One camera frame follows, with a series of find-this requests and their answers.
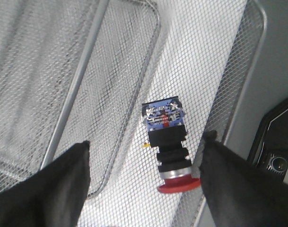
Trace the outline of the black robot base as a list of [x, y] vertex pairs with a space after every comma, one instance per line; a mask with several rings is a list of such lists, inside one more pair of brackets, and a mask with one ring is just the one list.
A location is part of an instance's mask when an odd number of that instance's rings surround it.
[[283, 181], [288, 170], [288, 98], [260, 121], [247, 161]]

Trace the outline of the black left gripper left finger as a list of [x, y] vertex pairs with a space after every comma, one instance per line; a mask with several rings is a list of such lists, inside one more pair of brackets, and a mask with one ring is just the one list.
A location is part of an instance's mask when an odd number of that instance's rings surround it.
[[0, 193], [0, 227], [75, 227], [90, 183], [90, 142]]

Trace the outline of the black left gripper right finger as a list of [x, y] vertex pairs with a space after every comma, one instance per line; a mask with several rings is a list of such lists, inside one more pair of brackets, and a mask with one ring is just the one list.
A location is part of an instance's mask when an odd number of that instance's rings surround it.
[[217, 227], [288, 227], [288, 184], [203, 133], [201, 187]]

